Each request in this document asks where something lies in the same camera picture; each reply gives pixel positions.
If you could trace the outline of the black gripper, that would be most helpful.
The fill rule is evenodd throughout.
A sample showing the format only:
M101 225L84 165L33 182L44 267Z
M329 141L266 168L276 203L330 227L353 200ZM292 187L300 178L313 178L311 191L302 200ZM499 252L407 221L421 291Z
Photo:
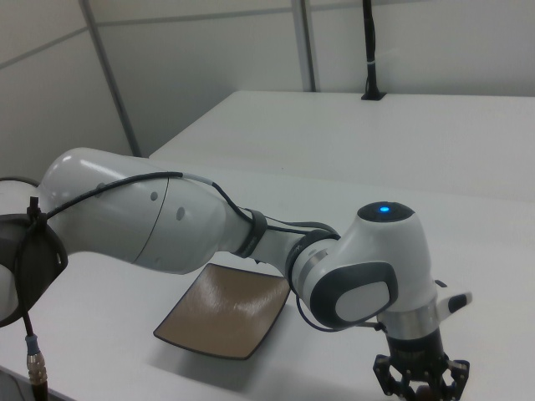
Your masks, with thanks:
M412 378L424 378L425 372L437 377L437 400L460 400L467 384L470 363L467 360L446 360L443 349L441 332L434 332L415 339L398 339L386 337L390 356L379 354L375 357L373 371L383 393L386 396L398 398L412 398L413 389L410 386L410 371ZM393 366L401 375L397 380L390 372ZM443 373L448 370L451 374L451 384L446 384Z

